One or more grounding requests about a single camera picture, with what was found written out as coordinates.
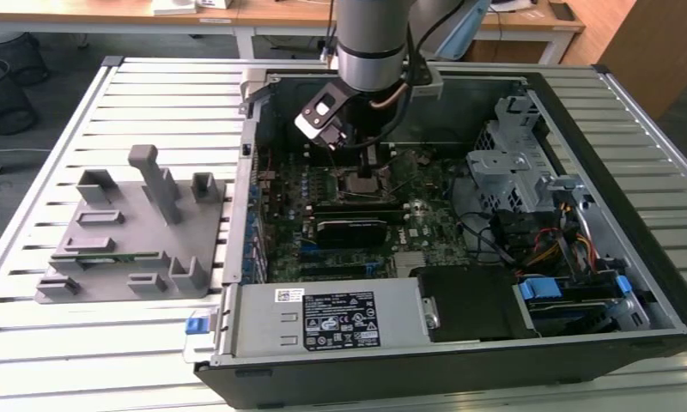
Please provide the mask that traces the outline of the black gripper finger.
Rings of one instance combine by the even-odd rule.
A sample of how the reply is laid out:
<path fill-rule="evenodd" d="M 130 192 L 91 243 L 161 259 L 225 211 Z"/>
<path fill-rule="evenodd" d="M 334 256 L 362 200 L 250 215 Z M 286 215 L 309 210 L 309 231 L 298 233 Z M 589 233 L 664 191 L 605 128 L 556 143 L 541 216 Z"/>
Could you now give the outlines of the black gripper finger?
<path fill-rule="evenodd" d="M 372 177 L 372 167 L 376 165 L 376 146 L 370 145 L 358 151 L 358 169 L 357 175 L 360 178 Z"/>

